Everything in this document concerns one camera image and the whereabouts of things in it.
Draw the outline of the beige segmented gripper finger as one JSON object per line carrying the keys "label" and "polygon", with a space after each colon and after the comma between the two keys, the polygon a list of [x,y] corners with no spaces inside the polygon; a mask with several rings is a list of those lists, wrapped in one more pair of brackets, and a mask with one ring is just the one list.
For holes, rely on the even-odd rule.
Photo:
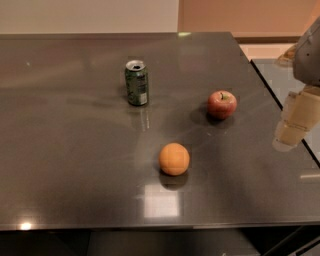
{"label": "beige segmented gripper finger", "polygon": [[320,87],[306,85],[294,98],[288,114],[281,112],[272,142],[280,152],[294,149],[305,135],[320,122]]}

